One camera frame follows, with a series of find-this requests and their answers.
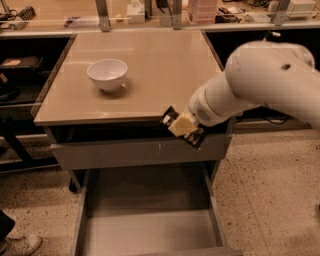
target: black pants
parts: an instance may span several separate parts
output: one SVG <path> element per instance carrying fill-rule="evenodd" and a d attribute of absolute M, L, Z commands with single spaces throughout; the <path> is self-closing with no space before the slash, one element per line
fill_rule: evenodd
<path fill-rule="evenodd" d="M 4 240 L 15 225 L 13 219 L 0 210 L 0 242 Z"/>

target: white bowl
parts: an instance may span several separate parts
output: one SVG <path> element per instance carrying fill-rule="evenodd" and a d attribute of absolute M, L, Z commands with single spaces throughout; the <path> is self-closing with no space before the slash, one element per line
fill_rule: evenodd
<path fill-rule="evenodd" d="M 123 61 L 105 59 L 91 64 L 87 74 L 101 90 L 113 92 L 126 81 L 127 71 L 128 66 Z"/>

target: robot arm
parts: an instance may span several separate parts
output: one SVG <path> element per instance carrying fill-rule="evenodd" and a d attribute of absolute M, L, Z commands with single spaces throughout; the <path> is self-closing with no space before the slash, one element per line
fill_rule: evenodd
<path fill-rule="evenodd" d="M 283 112 L 320 130 L 320 73 L 303 46 L 257 41 L 237 48 L 224 72 L 191 97 L 189 111 L 204 126 L 258 106 Z"/>

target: person's foot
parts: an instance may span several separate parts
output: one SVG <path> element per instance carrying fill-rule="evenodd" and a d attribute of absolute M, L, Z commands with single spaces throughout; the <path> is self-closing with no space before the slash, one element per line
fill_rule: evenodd
<path fill-rule="evenodd" d="M 41 244 L 41 237 L 28 235 L 19 239 L 6 238 L 4 252 L 1 256 L 29 256 L 34 253 Z"/>

